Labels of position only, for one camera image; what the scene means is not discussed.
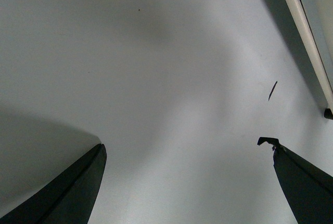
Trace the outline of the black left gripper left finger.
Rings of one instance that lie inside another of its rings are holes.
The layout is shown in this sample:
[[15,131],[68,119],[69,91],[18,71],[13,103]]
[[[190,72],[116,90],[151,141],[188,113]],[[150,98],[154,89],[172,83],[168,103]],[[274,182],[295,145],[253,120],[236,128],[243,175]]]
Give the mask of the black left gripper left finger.
[[88,223],[105,166],[106,148],[97,144],[1,223]]

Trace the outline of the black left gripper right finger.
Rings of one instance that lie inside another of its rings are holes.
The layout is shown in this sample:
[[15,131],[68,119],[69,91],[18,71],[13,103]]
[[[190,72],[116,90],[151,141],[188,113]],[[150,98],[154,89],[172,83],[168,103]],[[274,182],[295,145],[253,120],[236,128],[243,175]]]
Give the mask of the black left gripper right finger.
[[332,176],[281,145],[277,138],[260,137],[273,147],[274,169],[297,223],[332,223]]

